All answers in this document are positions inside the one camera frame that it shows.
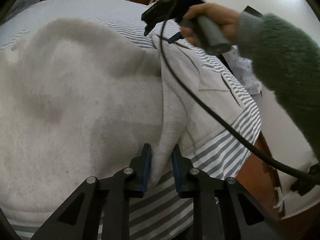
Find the person right hand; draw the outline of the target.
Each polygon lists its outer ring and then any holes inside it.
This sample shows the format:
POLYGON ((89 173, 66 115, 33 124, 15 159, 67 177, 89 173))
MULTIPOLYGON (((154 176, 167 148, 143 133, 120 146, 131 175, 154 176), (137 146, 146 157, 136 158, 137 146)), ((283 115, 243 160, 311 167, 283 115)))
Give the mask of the person right hand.
POLYGON ((225 38, 232 45, 236 45, 239 12, 216 3, 203 3, 191 6, 183 16, 183 19, 191 20, 200 15, 206 16, 217 24, 225 38))

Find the green fuzzy sleeve forearm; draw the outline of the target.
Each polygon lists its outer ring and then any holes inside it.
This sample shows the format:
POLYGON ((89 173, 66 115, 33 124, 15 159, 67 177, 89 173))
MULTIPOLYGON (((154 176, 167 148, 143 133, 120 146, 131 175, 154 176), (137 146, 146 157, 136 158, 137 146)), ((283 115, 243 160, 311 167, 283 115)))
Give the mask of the green fuzzy sleeve forearm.
POLYGON ((319 45, 274 14, 242 12, 238 49, 319 157, 319 45))

